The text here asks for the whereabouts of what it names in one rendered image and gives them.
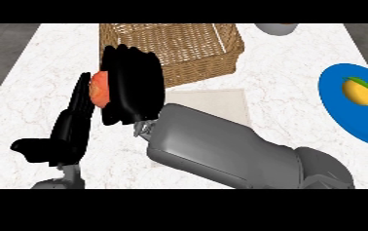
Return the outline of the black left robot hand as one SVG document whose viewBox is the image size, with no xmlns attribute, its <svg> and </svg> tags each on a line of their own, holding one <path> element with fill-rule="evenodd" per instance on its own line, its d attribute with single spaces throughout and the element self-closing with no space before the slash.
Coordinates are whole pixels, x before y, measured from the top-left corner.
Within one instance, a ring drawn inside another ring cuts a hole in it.
<svg viewBox="0 0 368 231">
<path fill-rule="evenodd" d="M 10 149 L 30 163 L 46 162 L 49 167 L 76 165 L 89 141 L 94 105 L 89 99 L 91 74 L 82 73 L 72 92 L 67 108 L 60 112 L 49 138 L 17 139 Z"/>
</svg>

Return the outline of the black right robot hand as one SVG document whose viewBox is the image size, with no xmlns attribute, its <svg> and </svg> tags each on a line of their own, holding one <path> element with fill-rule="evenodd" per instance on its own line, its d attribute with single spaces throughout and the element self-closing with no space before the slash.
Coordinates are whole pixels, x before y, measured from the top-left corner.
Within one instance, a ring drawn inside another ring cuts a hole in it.
<svg viewBox="0 0 368 231">
<path fill-rule="evenodd" d="M 164 87 L 158 59 L 123 44 L 102 50 L 99 69 L 107 72 L 108 103 L 101 123 L 110 126 L 154 120 L 163 107 Z"/>
</svg>

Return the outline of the orange squash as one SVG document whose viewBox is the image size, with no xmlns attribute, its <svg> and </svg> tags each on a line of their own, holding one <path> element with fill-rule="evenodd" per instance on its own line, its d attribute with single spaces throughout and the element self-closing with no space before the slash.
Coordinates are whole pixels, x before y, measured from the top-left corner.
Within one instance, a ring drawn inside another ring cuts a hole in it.
<svg viewBox="0 0 368 231">
<path fill-rule="evenodd" d="M 97 71 L 97 73 L 91 77 L 89 98 L 91 98 L 91 103 L 98 108 L 102 108 L 108 103 L 108 85 L 107 85 L 105 71 Z"/>
</svg>

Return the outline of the brown wicker basket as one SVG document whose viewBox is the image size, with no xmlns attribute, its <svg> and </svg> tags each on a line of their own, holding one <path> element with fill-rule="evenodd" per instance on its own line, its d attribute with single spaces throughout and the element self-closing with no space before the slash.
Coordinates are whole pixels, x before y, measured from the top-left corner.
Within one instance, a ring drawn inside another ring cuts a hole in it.
<svg viewBox="0 0 368 231">
<path fill-rule="evenodd" d="M 154 53 L 166 88 L 233 73 L 244 52 L 233 23 L 101 23 L 98 49 L 119 44 Z"/>
</svg>

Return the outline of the beige placemat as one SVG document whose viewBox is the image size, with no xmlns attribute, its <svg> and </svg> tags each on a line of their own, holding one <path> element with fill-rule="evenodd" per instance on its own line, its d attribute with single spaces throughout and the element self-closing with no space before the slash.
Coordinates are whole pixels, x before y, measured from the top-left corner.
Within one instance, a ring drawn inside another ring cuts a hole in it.
<svg viewBox="0 0 368 231">
<path fill-rule="evenodd" d="M 164 94 L 164 102 L 180 104 L 236 124 L 250 126 L 241 90 L 172 91 Z"/>
</svg>

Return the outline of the grey bowl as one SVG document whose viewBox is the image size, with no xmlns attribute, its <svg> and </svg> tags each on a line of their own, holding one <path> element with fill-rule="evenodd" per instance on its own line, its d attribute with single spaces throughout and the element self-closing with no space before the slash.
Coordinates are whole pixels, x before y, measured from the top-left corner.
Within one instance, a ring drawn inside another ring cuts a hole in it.
<svg viewBox="0 0 368 231">
<path fill-rule="evenodd" d="M 257 23 L 257 28 L 273 36 L 289 34 L 297 26 L 295 23 Z"/>
</svg>

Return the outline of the blue plate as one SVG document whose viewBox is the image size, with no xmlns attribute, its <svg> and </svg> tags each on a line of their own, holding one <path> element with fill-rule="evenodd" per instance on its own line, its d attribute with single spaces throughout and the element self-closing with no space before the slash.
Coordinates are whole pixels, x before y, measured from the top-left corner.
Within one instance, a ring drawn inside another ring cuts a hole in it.
<svg viewBox="0 0 368 231">
<path fill-rule="evenodd" d="M 368 106 L 351 102 L 341 91 L 342 82 L 348 77 L 368 82 L 368 68 L 350 63 L 331 65 L 319 76 L 319 97 L 339 127 L 368 142 Z"/>
</svg>

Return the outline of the yellow mango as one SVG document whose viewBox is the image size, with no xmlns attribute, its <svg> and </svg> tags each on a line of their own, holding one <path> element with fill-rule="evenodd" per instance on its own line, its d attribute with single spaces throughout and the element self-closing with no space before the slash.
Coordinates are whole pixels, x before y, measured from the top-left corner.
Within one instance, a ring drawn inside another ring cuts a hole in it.
<svg viewBox="0 0 368 231">
<path fill-rule="evenodd" d="M 368 83 L 362 79 L 347 77 L 341 83 L 341 92 L 353 103 L 368 105 Z"/>
</svg>

